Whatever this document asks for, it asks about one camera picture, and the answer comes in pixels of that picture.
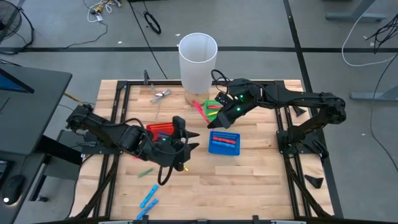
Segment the blue tray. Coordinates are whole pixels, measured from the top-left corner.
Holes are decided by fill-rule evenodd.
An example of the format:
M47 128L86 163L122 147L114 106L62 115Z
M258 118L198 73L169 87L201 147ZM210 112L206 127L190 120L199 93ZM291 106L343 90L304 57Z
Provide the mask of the blue tray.
M213 137L234 140L236 142L235 148L213 144L213 143L211 143L213 141ZM214 153L214 154L228 155L228 156L238 156L238 155L240 155L240 152L241 152L240 140L241 140L241 135L238 133L210 131L209 152Z

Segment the computer mouse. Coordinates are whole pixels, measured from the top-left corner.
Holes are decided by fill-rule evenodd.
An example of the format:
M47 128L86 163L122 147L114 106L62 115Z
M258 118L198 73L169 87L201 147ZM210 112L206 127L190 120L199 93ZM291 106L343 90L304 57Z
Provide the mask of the computer mouse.
M25 177L23 175L12 176L6 181L2 190L2 201L6 205L12 205L18 201L24 182Z

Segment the computer monitor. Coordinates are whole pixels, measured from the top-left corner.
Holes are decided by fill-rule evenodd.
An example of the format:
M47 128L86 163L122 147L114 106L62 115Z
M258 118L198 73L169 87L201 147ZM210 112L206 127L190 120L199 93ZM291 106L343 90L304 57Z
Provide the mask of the computer monitor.
M0 90L33 93L35 90L0 68Z

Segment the fan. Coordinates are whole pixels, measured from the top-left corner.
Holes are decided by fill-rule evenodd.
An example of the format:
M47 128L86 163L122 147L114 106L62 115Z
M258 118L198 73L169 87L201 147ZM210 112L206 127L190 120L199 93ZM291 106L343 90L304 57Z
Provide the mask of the fan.
M17 33L19 28L21 28L22 15L30 25L30 42L26 42L25 38ZM18 35L25 42L25 46L17 48L13 52L0 52L0 54L15 55L19 52L23 52L28 46L32 45L34 40L34 29L32 23L27 18L22 8L18 8L11 2L0 0L0 43L3 40L12 37L14 34Z
M0 1L0 42L13 36L21 24L22 15L19 9L12 3Z

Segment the green marker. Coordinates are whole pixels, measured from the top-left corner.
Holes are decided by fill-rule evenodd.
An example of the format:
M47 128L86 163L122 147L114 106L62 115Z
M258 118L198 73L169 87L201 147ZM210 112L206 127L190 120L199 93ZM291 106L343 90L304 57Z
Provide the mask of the green marker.
M143 176L149 174L149 173L152 172L153 170L154 170L154 168L150 168L149 170L140 173L140 174L138 175L138 178L141 178L141 177L143 177Z

